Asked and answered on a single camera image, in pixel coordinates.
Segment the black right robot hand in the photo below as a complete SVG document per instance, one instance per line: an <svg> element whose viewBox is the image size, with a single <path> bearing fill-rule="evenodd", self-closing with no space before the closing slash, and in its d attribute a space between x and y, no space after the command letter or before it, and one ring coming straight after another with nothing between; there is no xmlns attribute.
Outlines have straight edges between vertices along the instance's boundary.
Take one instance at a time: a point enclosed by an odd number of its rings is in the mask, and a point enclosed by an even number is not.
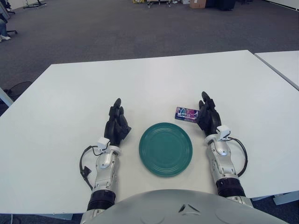
<svg viewBox="0 0 299 224"><path fill-rule="evenodd" d="M205 91L201 95L203 100L199 101L197 124L206 136L217 134L217 127L221 126L219 113L215 109L213 99Z"/></svg>

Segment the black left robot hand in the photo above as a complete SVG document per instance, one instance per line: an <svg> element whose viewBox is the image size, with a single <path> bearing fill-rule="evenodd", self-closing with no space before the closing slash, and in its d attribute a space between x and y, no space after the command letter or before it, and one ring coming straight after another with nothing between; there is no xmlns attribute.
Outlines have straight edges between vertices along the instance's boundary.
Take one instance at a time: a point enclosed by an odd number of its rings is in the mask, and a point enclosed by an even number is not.
<svg viewBox="0 0 299 224"><path fill-rule="evenodd" d="M117 98L109 110L109 120L106 123L104 137L110 140L110 145L119 147L122 140L131 131L124 116L124 109L121 106L121 99Z"/></svg>

